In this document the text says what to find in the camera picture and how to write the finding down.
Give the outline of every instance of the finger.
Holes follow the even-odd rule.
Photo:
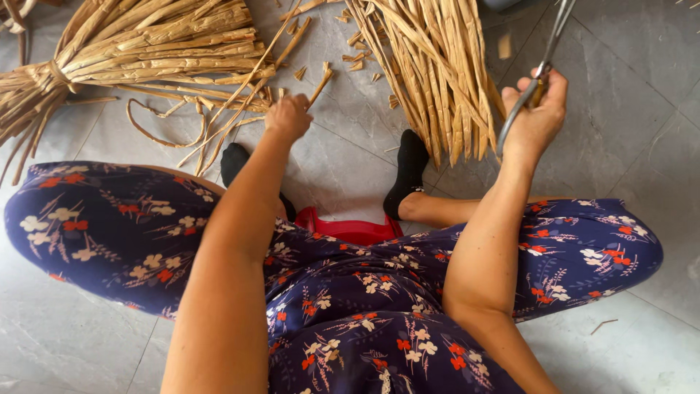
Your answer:
[[[524,92],[524,91],[527,89],[527,87],[530,85],[530,81],[532,81],[532,79],[530,79],[530,78],[528,78],[528,77],[526,77],[526,76],[520,78],[520,79],[518,80],[518,89],[519,89],[521,92]]]
[[[302,107],[303,109],[309,108],[309,98],[306,97],[306,95],[303,93],[294,96],[294,103],[296,103],[296,105]]]
[[[542,97],[542,105],[566,107],[566,92],[568,90],[568,80],[557,70],[549,72],[549,89]]]
[[[503,92],[500,94],[500,96],[503,98],[503,105],[505,105],[506,114],[509,114],[513,107],[515,107],[515,103],[520,98],[520,95],[521,93],[514,88],[503,88]]]

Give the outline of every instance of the woman's right hand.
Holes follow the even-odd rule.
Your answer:
[[[314,117],[307,114],[309,99],[306,95],[287,96],[267,110],[265,132],[274,133],[276,139],[293,144],[304,137]]]
[[[503,104],[506,113],[530,84],[530,78],[521,78],[518,89],[503,89]],[[549,73],[549,89],[543,95],[540,106],[535,109],[523,108],[515,118],[503,146],[503,164],[526,166],[533,172],[540,157],[550,145],[564,124],[566,115],[566,91],[568,81],[557,70]]]

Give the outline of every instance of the foot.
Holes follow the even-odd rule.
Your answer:
[[[384,212],[394,219],[399,217],[399,205],[409,194],[424,191],[423,170],[428,164],[428,151],[421,138],[406,130],[401,136],[401,148],[398,150],[398,174],[396,183],[384,199]]]
[[[233,182],[239,172],[246,165],[251,155],[243,148],[243,145],[231,142],[221,156],[221,180],[223,185],[228,186]],[[287,220],[294,222],[297,217],[297,211],[294,205],[282,194],[279,194],[279,199],[284,204],[284,210],[287,213]]]

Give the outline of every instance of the marble floor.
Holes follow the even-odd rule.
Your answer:
[[[291,0],[249,0],[263,38]],[[595,304],[520,324],[536,355],[565,393],[697,393],[700,383],[700,9],[688,1],[579,1],[554,64],[570,80],[566,124],[538,169],[533,192],[623,198],[664,244],[666,260],[647,282]],[[49,60],[65,24],[80,5],[39,4],[31,13],[31,62]],[[378,64],[346,72],[341,55],[356,28],[333,18],[344,4],[307,13],[314,21],[290,67],[274,87],[310,93],[324,60],[336,76],[313,108],[316,120],[292,150],[284,193],[298,207],[315,205],[331,219],[382,220],[381,202],[396,175],[396,147],[407,127],[390,110],[386,83],[371,83]],[[489,68],[500,87],[536,66],[554,20],[541,1],[510,18],[484,18]],[[514,57],[499,60],[496,42],[512,34]],[[289,36],[283,35],[283,43]],[[0,35],[0,71],[17,64],[15,37]],[[292,72],[307,65],[302,81]],[[108,88],[81,95],[109,95]],[[61,108],[34,162],[100,160],[173,167],[188,151],[142,137],[124,116],[137,97],[165,110],[172,102],[124,91],[121,100]],[[192,108],[166,121],[139,112],[139,122],[167,139],[188,141],[199,130]],[[260,123],[233,136],[253,148]],[[15,141],[0,149],[4,163]],[[186,170],[192,170],[192,164]],[[479,198],[497,164],[459,163],[424,179],[434,196]],[[206,176],[218,180],[218,168]],[[0,189],[4,206],[14,188]],[[406,233],[424,229],[404,223]],[[157,393],[172,323],[103,301],[51,280],[23,261],[0,236],[0,393]],[[591,331],[605,320],[595,335]]]

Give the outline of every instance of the floral dress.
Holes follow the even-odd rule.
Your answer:
[[[148,168],[46,163],[29,169],[5,222],[17,250],[52,278],[176,319],[218,200],[197,182]],[[269,391],[522,393],[442,312],[463,228],[364,246],[278,219],[261,262]],[[518,247],[516,322],[625,290],[663,259],[654,234],[613,199],[529,205]]]

